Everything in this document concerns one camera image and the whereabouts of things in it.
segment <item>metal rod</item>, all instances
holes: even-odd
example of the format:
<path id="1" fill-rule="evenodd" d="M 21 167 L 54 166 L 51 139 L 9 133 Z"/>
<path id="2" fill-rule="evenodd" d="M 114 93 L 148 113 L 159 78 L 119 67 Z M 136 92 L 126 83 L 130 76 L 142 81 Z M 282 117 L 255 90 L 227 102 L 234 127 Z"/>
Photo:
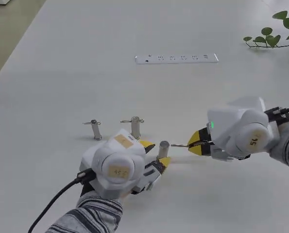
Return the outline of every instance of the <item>metal rod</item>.
<path id="1" fill-rule="evenodd" d="M 143 119 L 140 119 L 138 116 L 133 116 L 131 120 L 121 120 L 120 122 L 131 123 L 131 135 L 137 140 L 141 137 L 140 123 L 144 122 Z"/>
<path id="2" fill-rule="evenodd" d="M 102 139 L 102 135 L 99 130 L 99 125 L 101 122 L 97 120 L 91 120 L 91 122 L 83 123 L 84 125 L 91 125 L 92 131 L 94 132 L 94 139 L 100 141 Z"/>
<path id="3" fill-rule="evenodd" d="M 159 151 L 158 151 L 157 159 L 165 158 L 168 156 L 169 146 L 170 144 L 167 141 L 161 141 L 159 143 Z"/>
<path id="4" fill-rule="evenodd" d="M 187 147 L 187 148 L 188 148 L 188 145 L 177 145 L 177 144 L 172 144 L 171 146 L 172 146 L 172 147 Z"/>

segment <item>table surface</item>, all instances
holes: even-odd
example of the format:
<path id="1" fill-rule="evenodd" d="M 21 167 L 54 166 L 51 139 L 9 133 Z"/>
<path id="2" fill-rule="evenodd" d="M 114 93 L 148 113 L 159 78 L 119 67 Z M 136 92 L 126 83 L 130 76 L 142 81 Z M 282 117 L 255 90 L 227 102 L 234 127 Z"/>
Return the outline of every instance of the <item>table surface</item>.
<path id="1" fill-rule="evenodd" d="M 245 95 L 289 107 L 289 48 L 250 50 L 264 26 L 288 32 L 278 0 L 48 0 L 0 72 L 0 232 L 26 232 L 95 142 L 82 122 L 144 118 L 143 138 L 186 143 L 208 108 Z M 136 65 L 145 54 L 214 52 L 218 64 Z M 118 233 L 289 232 L 289 168 L 266 154 L 224 163 L 171 148 L 151 192 L 129 197 Z M 50 209 L 43 232 L 75 206 Z"/>

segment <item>beige sticker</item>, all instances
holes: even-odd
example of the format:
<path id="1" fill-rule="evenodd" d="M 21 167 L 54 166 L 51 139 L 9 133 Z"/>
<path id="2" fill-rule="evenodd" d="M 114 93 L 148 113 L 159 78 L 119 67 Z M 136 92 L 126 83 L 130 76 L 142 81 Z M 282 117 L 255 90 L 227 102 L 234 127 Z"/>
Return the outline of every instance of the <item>beige sticker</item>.
<path id="1" fill-rule="evenodd" d="M 256 130 L 253 132 L 252 138 L 249 142 L 248 148 L 251 150 L 257 150 L 258 149 L 258 143 L 260 140 L 263 139 L 264 133 L 262 131 Z"/>
<path id="2" fill-rule="evenodd" d="M 128 179 L 129 167 L 127 166 L 110 166 L 108 176 L 111 178 L 123 178 Z"/>
<path id="3" fill-rule="evenodd" d="M 126 149 L 130 148 L 133 145 L 133 143 L 122 134 L 117 135 L 116 137 L 114 137 L 114 139 L 117 140 Z"/>

